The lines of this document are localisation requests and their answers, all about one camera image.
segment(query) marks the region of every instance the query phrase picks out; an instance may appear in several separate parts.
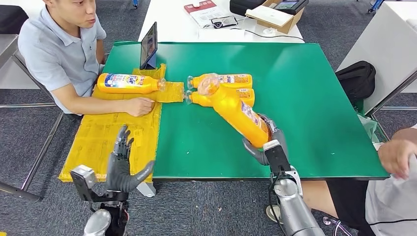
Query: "yellow bottle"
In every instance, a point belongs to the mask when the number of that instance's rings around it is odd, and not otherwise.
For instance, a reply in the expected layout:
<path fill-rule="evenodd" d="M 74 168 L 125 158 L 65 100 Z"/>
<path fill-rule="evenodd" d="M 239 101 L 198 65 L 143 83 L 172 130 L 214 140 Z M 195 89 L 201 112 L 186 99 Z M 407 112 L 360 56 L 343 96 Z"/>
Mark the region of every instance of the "yellow bottle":
<path fill-rule="evenodd" d="M 205 78 L 217 78 L 220 83 L 230 88 L 252 88 L 252 76 L 249 74 L 231 74 L 231 75 L 218 75 L 215 73 L 204 74 L 198 77 L 188 76 L 187 86 L 188 89 L 197 88 L 201 81 Z"/>
<path fill-rule="evenodd" d="M 208 95 L 214 110 L 254 147 L 262 148 L 269 141 L 266 122 L 235 91 L 221 86 L 217 79 L 206 78 L 199 84 L 198 93 Z"/>
<path fill-rule="evenodd" d="M 144 75 L 103 73 L 97 79 L 97 87 L 106 93 L 142 93 L 165 89 L 165 79 L 156 80 Z"/>
<path fill-rule="evenodd" d="M 255 103 L 255 91 L 251 88 L 229 88 L 231 90 L 235 90 L 238 93 L 239 98 L 249 105 L 253 107 Z M 198 92 L 192 92 L 188 90 L 185 93 L 185 102 L 187 104 L 197 103 L 203 107 L 212 107 L 213 104 L 208 96 L 200 95 Z"/>

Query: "black shorts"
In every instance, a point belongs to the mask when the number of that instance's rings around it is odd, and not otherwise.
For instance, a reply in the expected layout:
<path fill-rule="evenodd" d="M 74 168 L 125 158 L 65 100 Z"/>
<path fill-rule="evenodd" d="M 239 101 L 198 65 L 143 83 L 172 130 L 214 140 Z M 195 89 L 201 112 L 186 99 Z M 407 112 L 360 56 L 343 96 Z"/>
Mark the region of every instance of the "black shorts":
<path fill-rule="evenodd" d="M 332 179 L 326 181 L 339 220 L 353 229 L 358 236 L 375 236 L 365 219 L 367 180 Z"/>

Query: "light blue shirt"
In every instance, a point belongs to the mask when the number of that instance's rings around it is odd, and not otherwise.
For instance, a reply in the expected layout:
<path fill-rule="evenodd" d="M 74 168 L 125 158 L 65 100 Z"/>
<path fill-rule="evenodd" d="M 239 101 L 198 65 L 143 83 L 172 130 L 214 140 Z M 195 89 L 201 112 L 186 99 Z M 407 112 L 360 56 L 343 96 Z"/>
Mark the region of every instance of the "light blue shirt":
<path fill-rule="evenodd" d="M 96 16 L 93 27 L 80 28 L 73 37 L 55 23 L 44 7 L 38 19 L 28 19 L 19 34 L 19 51 L 32 76 L 48 91 L 72 84 L 79 96 L 91 96 L 94 81 L 102 68 L 96 58 L 98 39 L 106 38 Z M 71 113 L 52 94 L 56 104 Z"/>

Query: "person's knee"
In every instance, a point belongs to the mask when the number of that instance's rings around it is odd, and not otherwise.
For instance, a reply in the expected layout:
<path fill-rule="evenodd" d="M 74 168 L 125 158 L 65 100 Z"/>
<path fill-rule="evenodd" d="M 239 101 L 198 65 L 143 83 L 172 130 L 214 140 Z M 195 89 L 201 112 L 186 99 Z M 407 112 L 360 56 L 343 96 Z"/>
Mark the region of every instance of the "person's knee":
<path fill-rule="evenodd" d="M 330 191 L 325 181 L 302 181 L 303 199 L 312 209 L 337 217 Z"/>

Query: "green table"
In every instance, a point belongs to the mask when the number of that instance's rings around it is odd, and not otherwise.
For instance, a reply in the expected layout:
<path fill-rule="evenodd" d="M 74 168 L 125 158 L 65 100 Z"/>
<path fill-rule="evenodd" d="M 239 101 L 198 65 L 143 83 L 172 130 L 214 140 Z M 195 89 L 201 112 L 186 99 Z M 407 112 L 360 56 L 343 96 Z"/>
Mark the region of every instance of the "green table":
<path fill-rule="evenodd" d="M 140 44 L 116 43 L 105 72 L 139 67 Z M 284 131 L 289 161 L 301 178 L 387 177 L 377 153 L 318 44 L 159 43 L 166 79 L 204 73 L 249 73 L 254 111 Z M 164 104 L 153 178 L 268 178 L 241 135 L 212 108 Z"/>

